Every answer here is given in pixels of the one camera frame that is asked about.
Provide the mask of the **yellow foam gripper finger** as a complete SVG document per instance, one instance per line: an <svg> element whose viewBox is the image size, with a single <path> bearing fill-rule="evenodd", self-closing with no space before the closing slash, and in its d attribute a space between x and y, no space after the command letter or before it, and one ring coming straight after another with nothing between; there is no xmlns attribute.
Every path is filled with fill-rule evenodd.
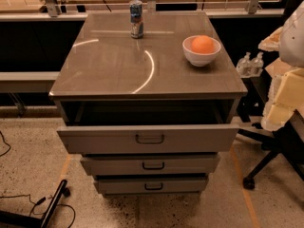
<svg viewBox="0 0 304 228"><path fill-rule="evenodd" d="M304 69L289 70L272 80L266 104L266 124L284 125L304 105Z"/></svg>

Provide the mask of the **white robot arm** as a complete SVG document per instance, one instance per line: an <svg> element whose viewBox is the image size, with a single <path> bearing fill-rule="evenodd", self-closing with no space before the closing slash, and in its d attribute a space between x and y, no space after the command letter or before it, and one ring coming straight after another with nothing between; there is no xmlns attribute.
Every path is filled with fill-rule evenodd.
<svg viewBox="0 0 304 228"><path fill-rule="evenodd" d="M261 120L263 129L277 131L304 105L304 2L258 48L279 52Z"/></svg>

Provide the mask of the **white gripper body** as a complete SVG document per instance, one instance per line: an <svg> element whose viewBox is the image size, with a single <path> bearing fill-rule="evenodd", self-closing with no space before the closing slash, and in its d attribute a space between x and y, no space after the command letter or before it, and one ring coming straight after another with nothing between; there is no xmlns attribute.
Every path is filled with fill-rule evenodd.
<svg viewBox="0 0 304 228"><path fill-rule="evenodd" d="M275 76L272 80L261 121L265 130L277 131L294 114L296 100L293 85L287 75Z"/></svg>

